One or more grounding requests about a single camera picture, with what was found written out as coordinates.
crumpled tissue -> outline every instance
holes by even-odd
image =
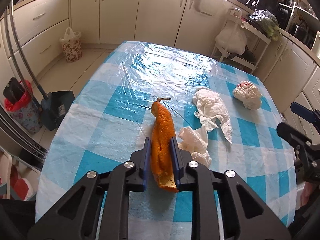
[[[207,151],[208,133],[205,127],[202,126],[196,130],[193,130],[190,126],[183,127],[178,136],[183,140],[178,143],[179,148],[190,152],[193,160],[209,168],[212,159]]]
[[[232,94],[236,99],[243,102],[245,108],[257,110],[261,107],[262,94],[259,88],[249,81],[241,81]]]
[[[232,144],[230,116],[220,95],[207,87],[198,87],[192,98],[192,102],[198,109],[198,112],[195,112],[195,116],[200,119],[202,126],[210,132],[218,127],[216,124],[216,119],[218,119],[225,138]]]

plastic table cover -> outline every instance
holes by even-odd
[[[241,81],[260,88],[259,110],[248,110],[233,97]],[[220,94],[233,128],[232,145],[220,128],[208,133],[210,169],[236,171],[288,226],[296,205],[293,149],[276,133],[281,118],[262,82],[209,57],[143,42],[122,43],[73,102],[44,163],[36,220],[87,171],[110,171],[143,148],[151,136],[155,118],[150,110],[157,97],[172,98],[163,104],[177,135],[181,127],[199,128],[191,102],[197,86]],[[147,190],[130,193],[129,239],[190,239],[191,201],[191,192],[159,189],[150,172]],[[221,225],[219,205],[218,214]]]

trash can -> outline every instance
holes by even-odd
[[[75,62],[82,57],[80,37],[81,32],[74,32],[68,27],[64,34],[64,38],[60,38],[63,53],[69,63]]]
[[[26,84],[32,92],[32,87],[28,80],[26,80]],[[27,90],[15,104],[5,98],[4,107],[12,119],[16,120],[30,134],[35,134],[42,128],[40,113]]]

dustpan handle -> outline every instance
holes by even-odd
[[[44,99],[48,99],[48,95],[47,93],[43,90],[42,86],[40,85],[40,83],[38,82],[36,76],[34,75],[33,71],[31,70],[30,68],[30,65],[26,59],[26,56],[24,55],[23,53],[23,50],[21,48],[21,45],[20,45],[20,41],[19,41],[19,38],[18,38],[18,35],[17,35],[17,30],[16,30],[16,27],[15,27],[15,24],[14,24],[14,20],[13,20],[13,9],[12,9],[12,3],[13,3],[13,0],[11,0],[10,4],[9,4],[9,13],[10,13],[10,23],[11,23],[11,29],[12,29],[12,33],[13,33],[13,37],[14,37],[14,40],[17,44],[17,47],[18,47],[18,51],[21,55],[21,58],[22,58],[22,61],[24,63],[24,65],[26,66],[33,82],[36,84],[37,88],[39,89],[40,93],[42,94],[42,96],[44,97]]]
[[[35,103],[35,105],[37,106],[37,108],[39,109],[39,111],[42,111],[42,107],[41,105],[39,104],[38,100],[33,96],[32,92],[30,91],[30,89],[28,88],[27,86],[27,83],[21,73],[21,70],[18,66],[18,63],[17,63],[17,59],[14,55],[14,52],[13,52],[13,49],[12,49],[12,44],[11,44],[11,40],[10,40],[10,36],[9,36],[9,28],[8,28],[8,11],[6,10],[4,12],[4,28],[5,28],[5,36],[7,38],[7,43],[8,43],[8,48],[9,48],[9,51],[10,51],[10,55],[11,55],[11,58],[12,58],[12,62],[14,64],[14,67],[16,69],[16,71],[18,72],[18,76],[20,77],[21,79],[21,82],[23,83],[25,89],[27,90],[28,94],[31,96],[32,98],[32,101]]]

white towel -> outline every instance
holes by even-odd
[[[200,123],[210,132],[217,128],[216,118],[220,121],[221,130],[227,141],[232,144],[232,126],[229,112],[220,98],[220,95],[211,91],[207,87],[199,87],[192,98],[192,102],[196,105],[198,112],[195,116],[200,119]]]
[[[178,143],[179,148],[190,152],[193,160],[209,168],[212,159],[207,151],[208,133],[205,127],[202,126],[196,130],[193,130],[190,126],[183,127],[178,136],[183,140]]]

